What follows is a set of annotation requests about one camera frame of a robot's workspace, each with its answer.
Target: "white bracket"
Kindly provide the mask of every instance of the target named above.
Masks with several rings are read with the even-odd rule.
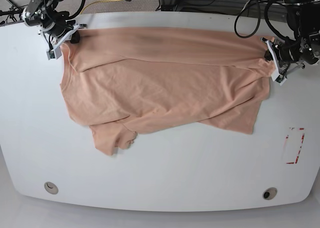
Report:
[[[277,80],[281,79],[280,82],[279,81],[277,81],[277,82],[280,84],[280,86],[282,86],[286,82],[287,78],[285,76],[283,76],[282,74],[280,74],[280,67],[279,67],[278,58],[277,58],[277,55],[272,47],[271,41],[267,40],[266,44],[267,44],[268,49],[272,55],[274,66],[275,66],[275,69],[274,69],[273,73],[271,74],[272,81],[276,82]]]
[[[46,51],[46,54],[48,56],[48,60],[50,59],[59,59],[62,56],[62,52],[61,52],[61,48],[60,46],[65,42],[65,41],[69,41],[71,40],[71,37],[74,33],[76,33],[77,30],[81,29],[81,28],[85,28],[86,25],[84,24],[74,24],[73,25],[73,29],[69,30],[64,36],[61,37],[55,37],[53,39],[52,42],[52,49],[48,49]],[[44,37],[44,39],[46,40],[46,42],[48,42],[47,37],[45,35],[45,33],[40,30],[40,33],[42,34],[42,36]]]

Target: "metal bracket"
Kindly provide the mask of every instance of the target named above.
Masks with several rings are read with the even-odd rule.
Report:
[[[286,75],[289,75],[289,74],[291,74],[291,73],[299,70],[300,68],[301,68],[301,69],[304,69],[304,68],[306,68],[306,65],[305,65],[304,63],[297,64],[295,67],[289,69],[289,70],[287,71]]]
[[[272,42],[270,40],[267,40],[266,44],[267,44],[268,49],[272,55],[274,66],[275,66],[275,69],[274,69],[273,73],[271,74],[272,81],[278,82],[280,84],[280,86],[282,86],[286,82],[287,77],[285,75],[280,74],[279,62],[278,62],[277,55],[272,47],[272,45],[273,45]]]
[[[314,33],[309,35],[310,44],[312,48],[313,55],[315,57],[320,57],[320,35],[319,33]]]
[[[59,59],[59,58],[62,56],[62,52],[61,52],[60,46],[61,46],[64,42],[70,41],[71,38],[72,38],[72,35],[73,35],[74,33],[76,33],[77,30],[83,29],[83,28],[86,28],[86,27],[87,27],[86,24],[78,24],[78,23],[76,23],[76,24],[73,25],[73,29],[70,30],[70,31],[68,31],[64,36],[55,37],[55,38],[53,39],[53,42],[52,42],[52,49],[48,49],[48,50],[46,51],[46,55],[48,56],[48,60],[51,60],[51,59]],[[47,37],[46,37],[44,31],[43,31],[43,30],[40,30],[39,32],[42,34],[42,36],[44,37],[44,39],[46,40],[46,42],[48,42]]]

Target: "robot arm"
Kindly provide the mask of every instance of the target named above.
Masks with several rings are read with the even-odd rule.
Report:
[[[59,2],[63,0],[30,0],[28,6],[22,12],[22,19],[27,26],[40,26],[39,33],[48,42],[48,59],[58,59],[62,54],[60,45],[64,41],[71,40],[78,43],[80,36],[78,29],[85,28],[85,24],[77,24],[73,20],[80,14],[86,0],[81,1],[77,12],[70,15],[68,11],[56,11]]]
[[[269,21],[268,10],[274,3],[283,3],[287,9],[286,21],[294,33],[294,40],[277,31]],[[320,58],[320,0],[270,0],[264,10],[265,22],[282,41],[273,48],[282,63],[305,61],[311,65]]]

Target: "black cable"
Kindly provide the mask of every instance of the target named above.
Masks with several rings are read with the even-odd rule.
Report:
[[[14,15],[10,15],[10,19],[11,19],[13,22],[17,22],[17,19],[15,18]]]
[[[246,14],[246,17],[249,17],[249,13],[250,13],[250,7],[248,8],[248,13]]]
[[[51,34],[49,35],[49,38],[48,38],[49,50],[51,51],[53,49],[53,46],[52,46],[52,41],[50,40],[50,38],[51,38]]]
[[[268,11],[269,11],[269,8],[272,6],[273,3],[276,3],[276,2],[281,2],[283,0],[270,0],[265,8],[264,8],[264,19],[265,19],[265,22],[266,24],[268,25],[268,27],[270,28],[270,30],[279,38],[281,38],[282,40],[286,41],[289,39],[288,36],[284,36],[282,35],[276,28],[274,28],[274,26],[271,24],[270,20],[269,20],[269,16],[268,16]]]
[[[158,5],[158,7],[155,9],[156,12],[157,12],[158,10],[160,10],[160,6],[161,6],[160,0],[158,0],[158,1],[159,1],[159,5]]]
[[[8,15],[4,21],[5,24],[8,24],[8,19],[9,19],[10,15]]]
[[[73,15],[67,17],[66,20],[72,20],[76,18],[81,13],[82,9],[85,7],[85,3],[86,3],[86,0],[82,0],[79,9]]]
[[[10,3],[12,8],[18,8],[18,6],[12,0],[6,0],[6,1]]]
[[[294,42],[294,40],[289,39],[287,42],[289,42],[291,44],[286,44],[282,48],[286,49],[286,48],[292,48],[294,46],[300,45],[301,39],[302,39],[302,37],[298,37],[298,39],[295,42]]]
[[[50,41],[50,36],[49,36],[49,39],[47,39],[47,37],[45,36],[45,34],[43,34],[43,36],[44,36],[45,41],[48,43],[49,51],[51,51],[51,50],[53,49],[53,47],[52,47],[52,44],[49,43],[49,41]]]
[[[50,19],[52,22],[54,22],[58,27],[61,27],[61,28],[66,29],[66,30],[73,30],[73,29],[74,29],[73,26],[68,26],[68,25],[59,24],[55,19],[53,19],[53,18],[49,15],[49,13],[48,13],[48,11],[47,11],[47,2],[46,2],[46,0],[43,0],[43,3],[44,3],[45,13],[46,13],[46,15],[49,17],[49,19]]]
[[[254,29],[254,31],[249,34],[249,35],[245,35],[245,36],[242,36],[238,33],[237,31],[237,22],[240,18],[240,16],[242,15],[242,13],[246,10],[246,9],[243,9],[236,17],[235,21],[234,21],[234,32],[235,34],[240,37],[240,38],[243,38],[243,39],[247,39],[247,38],[250,38],[252,37],[255,33],[257,33],[258,29],[259,29],[259,26],[260,26],[260,22],[261,22],[261,9],[260,9],[260,2],[258,0],[254,0],[255,1],[255,4],[257,6],[257,10],[258,10],[258,21],[256,23],[256,27]]]
[[[186,3],[187,5],[194,6],[194,7],[207,7],[207,6],[210,6],[215,1],[216,0],[212,0],[209,4],[191,4],[191,3],[186,2],[186,1],[183,1],[183,2]]]

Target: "circular hole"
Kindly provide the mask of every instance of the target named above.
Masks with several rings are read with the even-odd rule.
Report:
[[[56,195],[59,192],[58,187],[52,182],[44,183],[44,189],[52,195]]]
[[[265,192],[265,193],[263,194],[263,198],[265,198],[265,199],[267,199],[269,196],[270,196],[270,193],[269,193],[269,192]]]
[[[267,189],[265,192],[263,192],[262,197],[263,199],[269,201],[272,200],[273,198],[275,198],[275,196],[277,195],[278,190],[274,187]]]

